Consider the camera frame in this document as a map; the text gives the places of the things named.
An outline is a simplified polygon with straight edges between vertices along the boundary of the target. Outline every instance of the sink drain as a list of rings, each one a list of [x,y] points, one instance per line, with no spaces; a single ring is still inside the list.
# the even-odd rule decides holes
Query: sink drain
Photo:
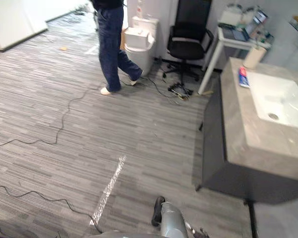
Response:
[[[276,114],[273,114],[273,113],[269,113],[268,116],[273,119],[273,120],[278,120],[279,117],[276,115]]]

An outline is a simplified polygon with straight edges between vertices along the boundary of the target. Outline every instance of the blue jeans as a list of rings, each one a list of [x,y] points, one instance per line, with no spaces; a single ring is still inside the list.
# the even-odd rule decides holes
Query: blue jeans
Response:
[[[127,73],[132,81],[137,80],[142,73],[142,70],[128,59],[126,52],[120,50],[123,19],[123,7],[98,10],[99,61],[109,92],[121,89],[118,67]]]

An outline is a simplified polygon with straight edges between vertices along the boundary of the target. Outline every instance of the chair backrest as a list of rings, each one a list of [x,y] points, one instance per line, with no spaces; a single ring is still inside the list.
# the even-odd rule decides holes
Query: chair backrest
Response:
[[[174,37],[202,41],[212,0],[179,0]]]

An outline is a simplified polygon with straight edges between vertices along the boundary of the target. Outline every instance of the baseboard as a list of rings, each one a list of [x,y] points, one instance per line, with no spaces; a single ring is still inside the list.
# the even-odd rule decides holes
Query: baseboard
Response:
[[[5,52],[5,51],[7,51],[7,50],[10,50],[11,48],[13,48],[13,47],[15,47],[15,46],[17,46],[17,45],[19,45],[19,44],[21,44],[21,43],[27,41],[27,40],[30,40],[31,38],[33,38],[33,37],[35,37],[35,36],[37,36],[37,35],[40,35],[40,34],[42,34],[43,32],[46,32],[47,30],[48,30],[48,29],[43,29],[43,30],[41,30],[41,31],[39,31],[39,32],[37,32],[37,33],[31,35],[31,36],[28,36],[28,37],[26,37],[26,38],[24,38],[24,39],[22,39],[22,40],[19,40],[19,41],[15,42],[15,43],[13,43],[13,44],[11,44],[11,45],[9,45],[9,46],[3,48],[2,50],[0,50],[0,52],[3,53],[3,52]]]
[[[64,14],[62,14],[62,15],[60,15],[60,16],[51,18],[50,20],[46,21],[46,23],[48,23],[48,22],[50,22],[50,21],[54,21],[54,20],[56,20],[56,19],[59,19],[59,18],[61,18],[61,17],[63,17],[63,16],[69,15],[69,14],[71,14],[71,13],[73,13],[73,12],[75,12],[75,10],[70,11],[70,12],[68,12],[68,13],[64,13]]]
[[[160,60],[162,62],[166,62],[166,63],[180,63],[178,61],[172,61],[172,60],[168,60],[168,59],[159,59],[159,58],[154,58],[155,60]],[[202,66],[200,65],[196,65],[196,64],[191,64],[191,63],[187,63],[188,66],[192,67],[192,68],[202,68]],[[218,68],[215,68],[213,69],[213,72],[217,72],[217,73],[222,73],[222,69],[218,69]]]

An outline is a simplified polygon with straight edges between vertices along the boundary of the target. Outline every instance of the laptop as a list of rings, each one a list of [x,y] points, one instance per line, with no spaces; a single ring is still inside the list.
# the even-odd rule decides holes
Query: laptop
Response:
[[[254,32],[257,26],[264,23],[267,19],[267,15],[263,11],[258,11],[253,20],[242,30],[238,31],[236,29],[223,27],[223,35],[227,39],[237,40],[237,41],[248,41],[250,35]]]

